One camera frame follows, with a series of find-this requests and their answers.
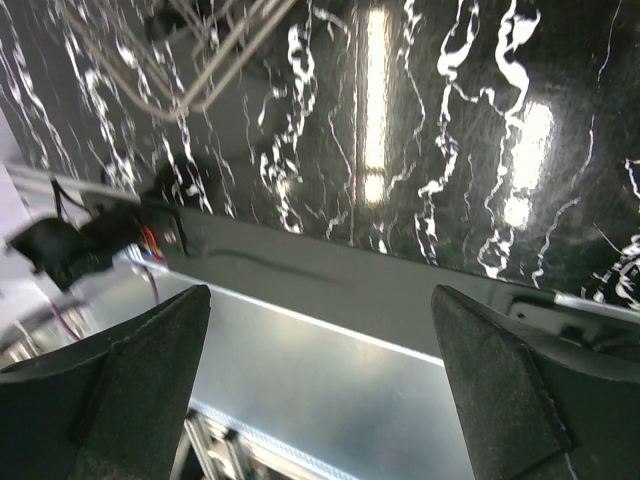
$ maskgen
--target screw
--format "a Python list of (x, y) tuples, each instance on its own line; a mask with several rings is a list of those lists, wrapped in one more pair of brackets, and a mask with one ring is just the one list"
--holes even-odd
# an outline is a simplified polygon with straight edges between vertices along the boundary
[(172, 244), (174, 244), (174, 243), (176, 243), (178, 241), (178, 239), (176, 238), (176, 234), (173, 233), (173, 232), (165, 233), (164, 234), (164, 239), (170, 245), (172, 245)]

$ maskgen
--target cable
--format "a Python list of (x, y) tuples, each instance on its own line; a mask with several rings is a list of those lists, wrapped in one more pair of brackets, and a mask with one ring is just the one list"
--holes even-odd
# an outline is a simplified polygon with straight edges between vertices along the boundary
[(62, 329), (67, 333), (67, 335), (69, 335), (76, 342), (79, 340), (82, 340), (82, 337), (80, 337), (80, 335), (74, 332), (73, 329), (67, 323), (67, 321), (64, 319), (64, 317), (62, 316), (62, 312), (60, 312), (60, 309), (58, 309), (58, 307), (56, 307), (56, 305), (53, 302), (50, 302), (50, 306), (51, 306), (51, 313), (53, 313), (53, 316), (56, 318), (56, 320), (58, 321)]
[(149, 271), (147, 267), (144, 265), (139, 265), (140, 271), (142, 271), (143, 275), (149, 281), (149, 285), (151, 285), (151, 293), (153, 294), (153, 301), (156, 305), (160, 304), (160, 294), (158, 293), (158, 284), (156, 283), (156, 279), (153, 277), (153, 274)]
[(60, 185), (60, 183), (53, 177), (51, 178), (51, 188), (53, 189), (53, 197), (55, 199), (56, 213), (58, 214), (59, 218), (62, 216), (62, 210), (64, 209), (64, 206), (62, 205), (63, 197), (72, 205), (75, 205), (76, 207), (81, 208), (87, 213), (91, 213), (87, 207), (85, 207), (79, 202), (76, 202), (73, 198), (71, 198), (71, 195), (69, 195), (64, 190), (64, 188), (62, 188), (62, 185)]
[(142, 226), (140, 230), (142, 238), (144, 240), (144, 246), (155, 260), (162, 261), (162, 255), (160, 254), (160, 247), (158, 247), (158, 241), (153, 233), (153, 230), (146, 225)]

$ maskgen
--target metal rod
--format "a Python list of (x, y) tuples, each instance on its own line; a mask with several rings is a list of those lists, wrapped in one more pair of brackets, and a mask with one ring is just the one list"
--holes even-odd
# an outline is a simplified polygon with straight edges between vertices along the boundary
[(198, 457), (202, 471), (209, 480), (222, 480), (218, 466), (209, 456), (209, 449), (213, 446), (208, 429), (204, 426), (199, 413), (189, 415), (184, 420), (184, 429), (189, 436), (193, 451)]
[(556, 305), (569, 307), (583, 312), (595, 313), (607, 317), (616, 318), (625, 322), (632, 322), (640, 325), (640, 312), (631, 309), (618, 307), (616, 305), (608, 305), (597, 303), (593, 300), (587, 300), (580, 297), (574, 297), (566, 293), (556, 293), (554, 301)]
[(229, 430), (224, 436), (224, 444), (227, 447), (227, 455), (231, 460), (231, 467), (235, 480), (248, 480), (251, 476), (249, 458), (240, 441), (240, 435), (235, 430)]
[(187, 461), (189, 455), (189, 448), (191, 447), (191, 441), (189, 435), (185, 429), (182, 429), (182, 435), (180, 435), (180, 441), (178, 442), (178, 448), (176, 448), (176, 456), (173, 460), (173, 468), (171, 469), (171, 476), (169, 480), (180, 480), (182, 476), (182, 470)]
[[(182, 97), (176, 97), (171, 91), (171, 85), (168, 80), (164, 82), (163, 78), (166, 78), (165, 73), (159, 69), (155, 60), (150, 56), (140, 42), (135, 38), (135, 35), (128, 27), (120, 25), (117, 12), (113, 10), (111, 6), (105, 7), (105, 10), (109, 13), (109, 18), (112, 23), (115, 23), (114, 28), (120, 28), (121, 33), (131, 42), (134, 50), (141, 55), (146, 63), (141, 64), (141, 68), (145, 67), (147, 73), (150, 74), (154, 83), (159, 87), (161, 93), (168, 99), (172, 100), (173, 104), (171, 108), (163, 108), (158, 105), (154, 105), (147, 101), (139, 92), (136, 92), (132, 87), (131, 82), (125, 78), (125, 75), (131, 73), (130, 68), (124, 64), (122, 59), (112, 51), (107, 45), (98, 45), (93, 40), (91, 33), (87, 31), (87, 27), (84, 22), (77, 19), (66, 7), (65, 3), (68, 0), (58, 0), (58, 5), (62, 16), (67, 20), (69, 26), (78, 33), (85, 41), (87, 48), (95, 59), (107, 70), (107, 72), (114, 78), (116, 83), (129, 97), (129, 99), (140, 109), (147, 113), (158, 117), (165, 121), (177, 121), (182, 116), (186, 115), (189, 111), (203, 113), (211, 104), (218, 98), (222, 91), (228, 86), (231, 80), (240, 72), (242, 67), (249, 61), (250, 57), (259, 48), (262, 41), (275, 29), (284, 15), (291, 9), (296, 0), (269, 0), (265, 3), (265, 0), (256, 0), (246, 15), (236, 24), (235, 28), (231, 30), (229, 36), (222, 43), (218, 51), (215, 53), (211, 61), (204, 67), (203, 71), (198, 75), (196, 80), (187, 89), (187, 92)], [(101, 5), (106, 5), (103, 0), (100, 1)], [(194, 33), (200, 38), (199, 43), (196, 45), (193, 52), (197, 54), (204, 48), (206, 43), (210, 41), (210, 35), (208, 31), (211, 29), (213, 22), (211, 18), (205, 22), (200, 21), (196, 13), (189, 7), (186, 7), (182, 0), (170, 0), (170, 2), (185, 15), (185, 20), (189, 22), (197, 22), (202, 29), (202, 32), (198, 32), (198, 28), (194, 30)], [(225, 14), (229, 13), (233, 0), (227, 1), (223, 6)], [(217, 82), (210, 92), (207, 92), (207, 87), (212, 81), (214, 74), (218, 71), (223, 62), (233, 53), (238, 42), (244, 45), (244, 39), (247, 30), (251, 27), (252, 22), (256, 18), (261, 18), (269, 13), (269, 18), (262, 25), (255, 37), (251, 40), (249, 45), (243, 49), (242, 53), (233, 62), (230, 68), (228, 68), (222, 78)]]

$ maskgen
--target orange wire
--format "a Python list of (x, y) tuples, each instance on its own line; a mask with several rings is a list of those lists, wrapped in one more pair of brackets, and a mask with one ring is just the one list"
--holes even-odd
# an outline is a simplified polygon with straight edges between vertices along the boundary
[(156, 260), (160, 260), (162, 256), (160, 255), (160, 248), (158, 248), (158, 241), (156, 240), (156, 236), (153, 234), (153, 230), (148, 226), (143, 225), (141, 233), (147, 250), (153, 254)]

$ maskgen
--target black marble surface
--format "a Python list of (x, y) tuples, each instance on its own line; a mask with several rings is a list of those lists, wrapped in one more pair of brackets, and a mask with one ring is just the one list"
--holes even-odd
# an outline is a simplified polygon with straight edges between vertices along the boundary
[(34, 167), (640, 310), (638, 2), (300, 0), (175, 124), (58, 13), (0, 0), (3, 110)]

